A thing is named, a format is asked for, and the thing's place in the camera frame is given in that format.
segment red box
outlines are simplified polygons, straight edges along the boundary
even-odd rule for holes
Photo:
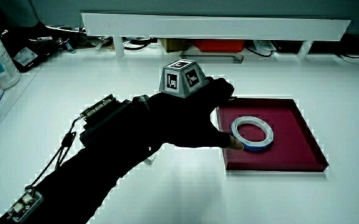
[[[238,53],[244,49],[245,40],[192,39],[190,41],[202,52]]]
[[[329,165],[294,100],[236,98],[217,108],[220,131],[230,133],[232,122],[241,116],[255,116],[273,130],[272,144],[263,151],[223,149],[226,170],[323,172]],[[240,135],[261,141],[258,127],[239,126]]]

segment gray wall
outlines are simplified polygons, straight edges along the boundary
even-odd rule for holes
[[[0,6],[14,26],[33,26],[38,18],[47,25],[81,27],[80,12],[114,12],[351,19],[348,33],[359,34],[359,0],[0,0]]]

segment sleeve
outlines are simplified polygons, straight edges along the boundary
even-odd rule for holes
[[[150,133],[150,124],[132,119],[145,117],[145,113],[131,108],[126,115],[117,119],[120,122],[108,123],[103,131],[93,132],[92,144],[86,144],[35,186],[44,200],[24,224],[86,223],[117,180],[153,154],[156,144],[152,142],[157,137],[143,134]]]

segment fiducial marker cube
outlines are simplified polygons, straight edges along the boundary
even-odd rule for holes
[[[162,69],[159,91],[186,98],[208,83],[196,61],[179,59]]]

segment red tray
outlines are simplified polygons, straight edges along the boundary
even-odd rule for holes
[[[220,131],[230,133],[232,122],[241,116],[255,116],[267,122],[274,139],[263,151],[223,149],[226,170],[323,172],[329,165],[294,100],[231,100],[217,108]],[[265,138],[263,131],[253,125],[239,126],[238,131],[250,141]]]

